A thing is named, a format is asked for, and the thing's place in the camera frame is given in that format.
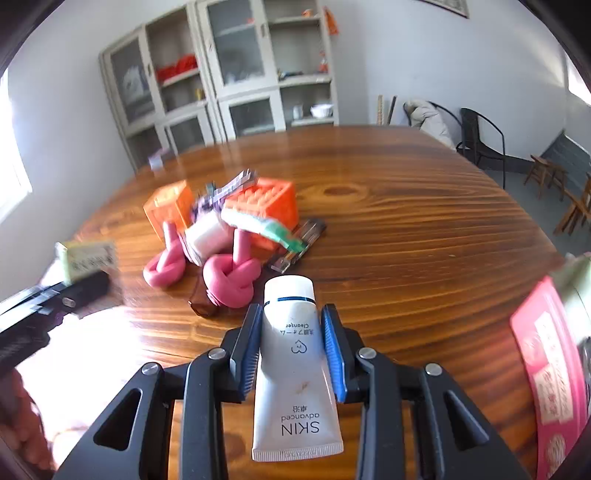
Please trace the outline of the person left hand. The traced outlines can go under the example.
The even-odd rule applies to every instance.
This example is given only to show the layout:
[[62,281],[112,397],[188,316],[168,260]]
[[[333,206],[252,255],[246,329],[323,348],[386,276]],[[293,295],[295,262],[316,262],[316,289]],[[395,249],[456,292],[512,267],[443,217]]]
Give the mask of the person left hand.
[[10,382],[17,401],[16,411],[7,425],[1,425],[1,437],[28,463],[40,470],[54,472],[55,465],[41,417],[17,370],[11,372]]

